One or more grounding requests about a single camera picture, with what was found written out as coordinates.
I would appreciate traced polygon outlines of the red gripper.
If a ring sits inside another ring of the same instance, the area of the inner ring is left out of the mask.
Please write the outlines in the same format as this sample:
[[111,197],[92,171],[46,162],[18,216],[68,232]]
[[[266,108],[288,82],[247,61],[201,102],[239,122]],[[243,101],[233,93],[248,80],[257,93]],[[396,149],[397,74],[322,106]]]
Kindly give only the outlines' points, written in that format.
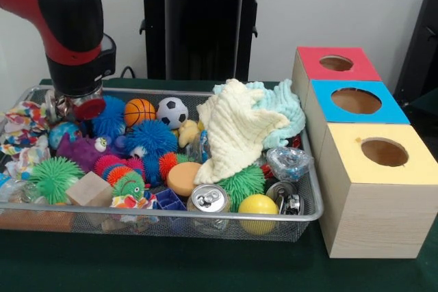
[[93,137],[93,125],[91,119],[99,116],[105,109],[103,98],[85,98],[73,103],[73,113],[78,120],[79,128],[83,137]]

